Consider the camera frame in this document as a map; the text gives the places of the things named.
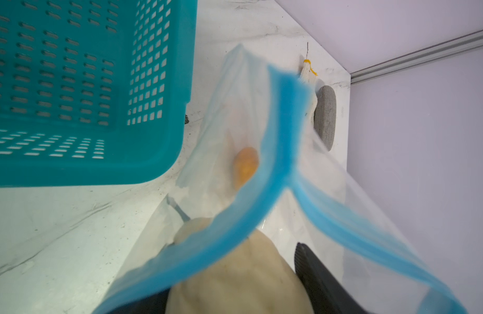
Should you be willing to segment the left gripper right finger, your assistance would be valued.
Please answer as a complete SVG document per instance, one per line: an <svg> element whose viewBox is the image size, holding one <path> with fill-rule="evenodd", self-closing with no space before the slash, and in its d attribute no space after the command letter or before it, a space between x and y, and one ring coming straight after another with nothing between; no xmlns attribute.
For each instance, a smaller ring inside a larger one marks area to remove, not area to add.
<svg viewBox="0 0 483 314"><path fill-rule="evenodd" d="M306 244L296 245L294 264L315 313L367 314Z"/></svg>

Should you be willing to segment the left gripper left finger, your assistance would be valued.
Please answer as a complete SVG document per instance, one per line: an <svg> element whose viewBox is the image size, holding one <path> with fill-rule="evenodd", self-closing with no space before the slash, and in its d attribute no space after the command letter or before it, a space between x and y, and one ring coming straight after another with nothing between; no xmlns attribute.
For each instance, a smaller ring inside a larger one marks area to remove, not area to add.
<svg viewBox="0 0 483 314"><path fill-rule="evenodd" d="M170 289L111 311L109 314L165 314Z"/></svg>

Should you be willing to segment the cream toy pear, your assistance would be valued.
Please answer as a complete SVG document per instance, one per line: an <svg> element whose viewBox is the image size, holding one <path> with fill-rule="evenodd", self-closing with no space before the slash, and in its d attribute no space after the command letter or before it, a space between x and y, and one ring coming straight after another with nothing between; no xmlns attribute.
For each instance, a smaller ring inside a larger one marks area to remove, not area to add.
<svg viewBox="0 0 483 314"><path fill-rule="evenodd" d="M260 230L206 269L175 284L166 313L313 313L290 265Z"/></svg>

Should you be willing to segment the clear zip bag blue zipper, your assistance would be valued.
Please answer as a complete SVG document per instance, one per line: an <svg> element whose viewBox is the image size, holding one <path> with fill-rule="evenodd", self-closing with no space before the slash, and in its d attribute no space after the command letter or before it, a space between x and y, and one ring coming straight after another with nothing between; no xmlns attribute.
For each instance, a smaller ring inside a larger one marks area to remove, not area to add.
<svg viewBox="0 0 483 314"><path fill-rule="evenodd" d="M254 230L294 272L306 244L367 313L465 313L327 150L306 117L311 93L243 46L227 54L192 154L96 313L171 289ZM232 163L245 147L259 167L235 190Z"/></svg>

